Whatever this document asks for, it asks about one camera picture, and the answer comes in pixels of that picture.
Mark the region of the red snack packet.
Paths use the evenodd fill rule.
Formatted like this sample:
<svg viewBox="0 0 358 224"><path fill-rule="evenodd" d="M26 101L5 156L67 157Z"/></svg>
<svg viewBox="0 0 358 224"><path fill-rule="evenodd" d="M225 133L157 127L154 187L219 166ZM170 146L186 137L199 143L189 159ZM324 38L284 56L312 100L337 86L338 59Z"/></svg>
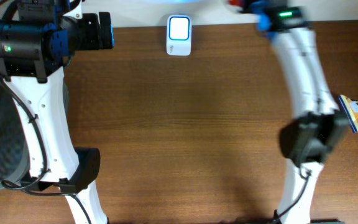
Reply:
<svg viewBox="0 0 358 224"><path fill-rule="evenodd" d="M243 10L245 6L244 0L228 0L227 3L240 11Z"/></svg>

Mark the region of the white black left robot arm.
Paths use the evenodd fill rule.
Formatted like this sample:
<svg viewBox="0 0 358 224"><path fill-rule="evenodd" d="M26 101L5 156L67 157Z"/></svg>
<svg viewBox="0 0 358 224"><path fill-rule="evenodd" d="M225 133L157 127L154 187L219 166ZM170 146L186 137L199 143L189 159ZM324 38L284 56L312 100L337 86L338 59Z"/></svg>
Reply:
<svg viewBox="0 0 358 224"><path fill-rule="evenodd" d="M1 6L0 85L14 100L29 161L22 177L1 185L41 197L55 186L76 223L107 223L96 186L100 151L72 144L63 87L75 52L114 47L110 13L85 13L81 1L0 1Z"/></svg>

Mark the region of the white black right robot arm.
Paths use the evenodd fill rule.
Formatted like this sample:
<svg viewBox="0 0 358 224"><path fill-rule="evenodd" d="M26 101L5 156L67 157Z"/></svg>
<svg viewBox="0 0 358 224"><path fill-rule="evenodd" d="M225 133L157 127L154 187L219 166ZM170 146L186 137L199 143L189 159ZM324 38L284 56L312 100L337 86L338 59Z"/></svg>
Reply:
<svg viewBox="0 0 358 224"><path fill-rule="evenodd" d="M286 160L282 199L272 223L311 223L310 208L326 159L348 127L326 82L316 34L300 7L286 1L255 1L258 29L269 39L283 69L291 98L292 120L279 133Z"/></svg>

